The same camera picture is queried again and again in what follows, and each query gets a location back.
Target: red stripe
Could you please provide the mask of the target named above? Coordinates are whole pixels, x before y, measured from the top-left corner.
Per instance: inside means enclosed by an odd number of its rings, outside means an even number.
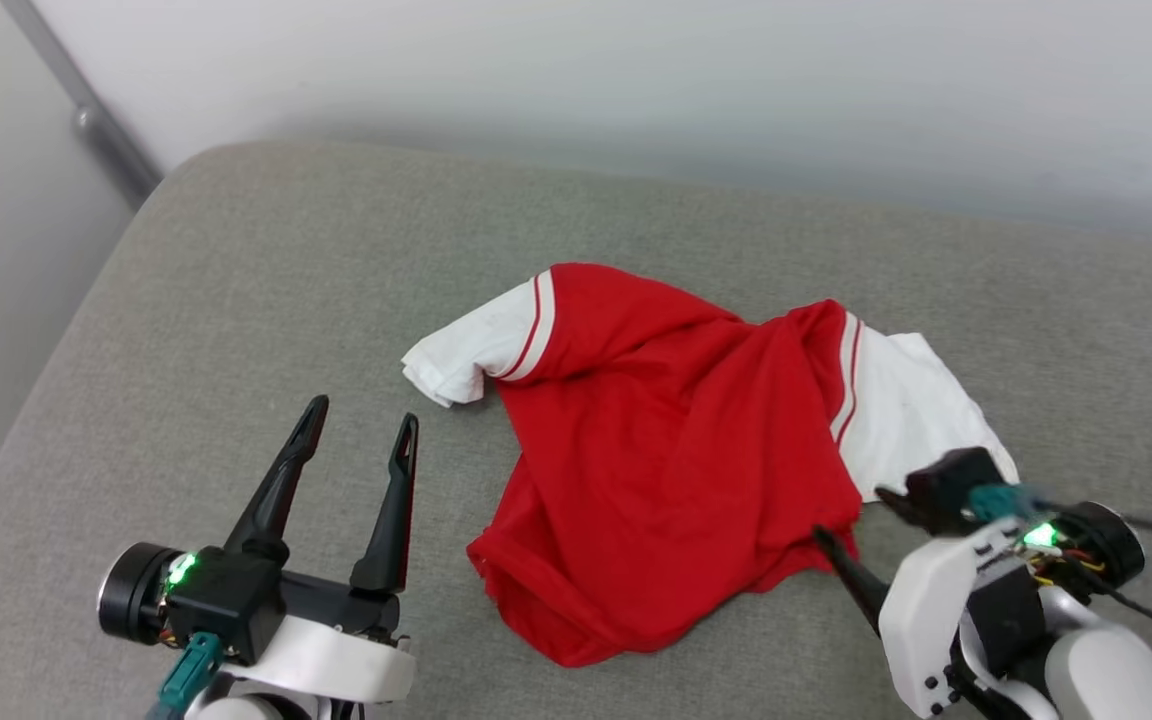
[[[522,359],[526,357],[526,350],[530,350],[531,348],[532,338],[536,338],[536,325],[540,324],[540,275],[531,278],[531,291],[536,298],[535,312],[531,316],[531,332],[526,333],[526,342],[522,343],[522,353],[518,354],[518,358],[513,362],[513,365],[509,365],[509,369],[506,370],[506,372],[497,376],[498,378],[508,378],[509,373],[515,372],[515,370],[518,369],[518,365],[522,365]]]
[[[851,340],[851,370],[847,377],[847,386],[851,387],[851,411],[847,414],[847,419],[842,420],[842,427],[838,429],[838,445],[842,445],[842,437],[847,434],[847,425],[851,424],[851,418],[856,416],[856,406],[861,403],[861,397],[856,395],[856,357],[861,356],[861,331],[865,329],[865,324],[856,319],[856,338]]]

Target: gray metal pole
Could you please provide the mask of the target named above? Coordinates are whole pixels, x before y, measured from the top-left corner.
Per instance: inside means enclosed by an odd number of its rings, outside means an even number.
[[[100,97],[96,96],[88,78],[82,76],[73,58],[56,40],[55,33],[51,32],[46,20],[31,0],[3,0],[3,8],[60,81],[60,86],[65,88],[69,99],[74,100],[74,129],[78,136],[96,153],[101,167],[128,204],[132,209],[141,209],[154,188],[162,182],[159,170],[105,109]]]

